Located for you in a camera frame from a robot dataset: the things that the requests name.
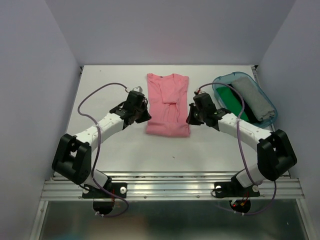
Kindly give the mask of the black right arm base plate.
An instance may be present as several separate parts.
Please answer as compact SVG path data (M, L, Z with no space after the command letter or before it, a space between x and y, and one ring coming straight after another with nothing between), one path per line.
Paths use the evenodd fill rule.
M232 181L215 182L211 190L211 195L218 199L223 198L242 198L246 197L259 197L260 192L254 191L253 186L242 187L241 184Z

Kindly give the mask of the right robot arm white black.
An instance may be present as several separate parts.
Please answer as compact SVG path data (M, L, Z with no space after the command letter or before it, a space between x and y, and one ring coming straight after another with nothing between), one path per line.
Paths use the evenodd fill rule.
M237 172L229 181L214 183L211 194L215 198L237 198L245 194L260 195L258 186L265 180L276 181L297 164L297 157L283 130L270 131L237 118L225 108L216 108L208 93L196 93L190 105L186 123L206 125L235 137L257 153L257 162Z

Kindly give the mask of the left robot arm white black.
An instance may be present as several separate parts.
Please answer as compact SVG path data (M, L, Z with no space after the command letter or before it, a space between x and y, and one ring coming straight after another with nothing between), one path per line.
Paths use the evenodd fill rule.
M139 91L131 90L124 102L112 108L100 121L76 135L64 134L58 143L52 169L76 185L94 188L100 197L108 196L112 190L112 179L95 169L92 152L112 135L133 123L151 119L148 100Z

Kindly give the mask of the pink t-shirt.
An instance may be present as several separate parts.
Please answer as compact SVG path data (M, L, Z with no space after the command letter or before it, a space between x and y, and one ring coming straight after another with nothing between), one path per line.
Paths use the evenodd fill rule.
M173 73L159 76L147 74L148 103L151 120L145 132L149 135L187 138L189 77Z

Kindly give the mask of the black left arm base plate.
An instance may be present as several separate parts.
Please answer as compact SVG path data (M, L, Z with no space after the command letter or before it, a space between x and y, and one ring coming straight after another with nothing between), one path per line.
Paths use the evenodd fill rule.
M123 199L127 197L127 183L126 182L113 182L111 187L107 190L110 193L117 195ZM82 190L83 199L111 199L113 196L105 193L100 188L97 189L93 186L84 185L85 189Z

